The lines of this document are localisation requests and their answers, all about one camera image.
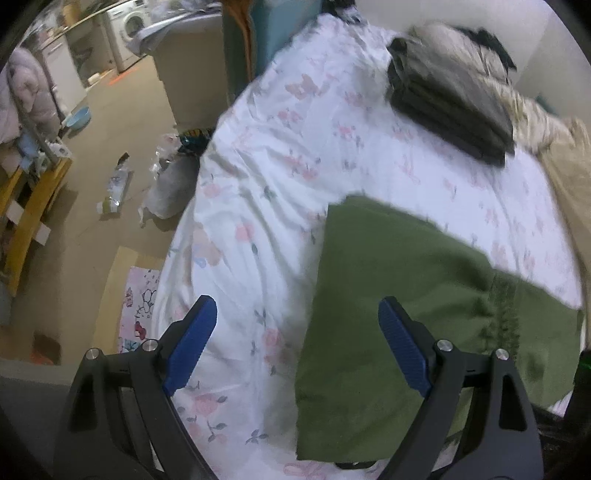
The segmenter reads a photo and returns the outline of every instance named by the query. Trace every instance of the cardboard box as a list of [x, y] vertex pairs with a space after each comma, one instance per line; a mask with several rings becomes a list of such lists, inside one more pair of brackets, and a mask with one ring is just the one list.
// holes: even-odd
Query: cardboard box
[[164, 260], [140, 254], [127, 247], [119, 247], [111, 266], [103, 297], [100, 300], [92, 346], [103, 350], [105, 355], [117, 353], [119, 320], [125, 297], [125, 284], [131, 267], [162, 270]]

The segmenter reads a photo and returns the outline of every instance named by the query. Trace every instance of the washing machine door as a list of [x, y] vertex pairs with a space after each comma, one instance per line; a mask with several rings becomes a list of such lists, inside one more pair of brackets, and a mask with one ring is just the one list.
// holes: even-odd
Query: washing machine door
[[121, 37], [125, 42], [131, 41], [142, 28], [148, 25], [143, 12], [131, 12], [123, 20], [121, 26]]

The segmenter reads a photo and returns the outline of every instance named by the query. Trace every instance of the blue gripper pad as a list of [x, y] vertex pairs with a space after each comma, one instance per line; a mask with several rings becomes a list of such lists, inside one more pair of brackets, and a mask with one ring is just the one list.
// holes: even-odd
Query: blue gripper pad
[[[197, 304], [201, 301], [201, 308], [198, 308]], [[187, 385], [216, 326], [217, 305], [210, 297], [200, 297], [187, 317], [191, 315], [194, 316], [193, 320], [168, 359], [168, 372], [163, 387], [169, 397]]]
[[408, 386], [426, 397], [432, 387], [428, 378], [427, 360], [386, 300], [379, 303], [378, 323]]

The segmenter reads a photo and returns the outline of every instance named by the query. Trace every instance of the metal screw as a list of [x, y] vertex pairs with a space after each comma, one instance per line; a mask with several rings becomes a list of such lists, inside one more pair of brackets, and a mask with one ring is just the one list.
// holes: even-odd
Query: metal screw
[[158, 348], [158, 340], [154, 340], [153, 338], [146, 340], [144, 343], [142, 343], [142, 348], [146, 352], [153, 352]]
[[453, 350], [453, 343], [449, 340], [442, 339], [437, 342], [437, 348], [442, 352], [451, 352]]
[[91, 348], [86, 352], [85, 357], [88, 360], [95, 360], [100, 355], [100, 350], [98, 348]]
[[509, 360], [509, 352], [504, 348], [496, 349], [495, 355], [499, 360]]

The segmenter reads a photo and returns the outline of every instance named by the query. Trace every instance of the washing machine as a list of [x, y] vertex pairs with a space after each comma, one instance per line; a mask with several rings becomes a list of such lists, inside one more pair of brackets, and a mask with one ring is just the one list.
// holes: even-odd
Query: washing machine
[[127, 48], [127, 42], [142, 28], [151, 25], [148, 2], [129, 0], [108, 9], [103, 15], [117, 71], [124, 72], [140, 59]]

